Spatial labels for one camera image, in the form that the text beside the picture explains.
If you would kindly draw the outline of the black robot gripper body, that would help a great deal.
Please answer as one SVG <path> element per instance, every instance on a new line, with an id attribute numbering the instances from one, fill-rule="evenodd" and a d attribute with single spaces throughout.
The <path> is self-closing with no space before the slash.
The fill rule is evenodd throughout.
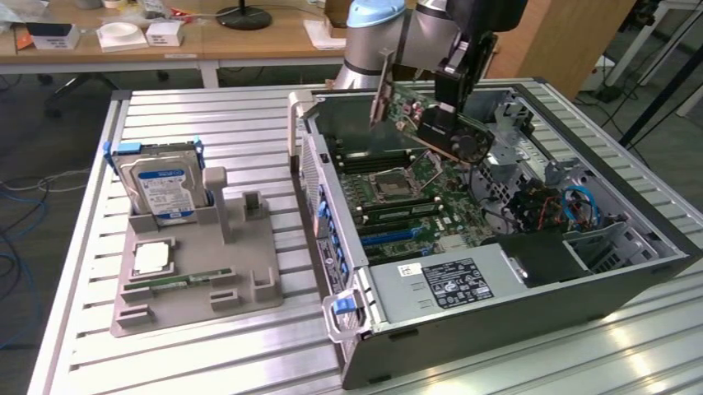
<path id="1" fill-rule="evenodd" d="M 512 30 L 526 10 L 527 0 L 460 0 L 446 3 L 446 14 L 459 32 L 439 72 L 478 79 L 498 42 L 498 33 Z"/>

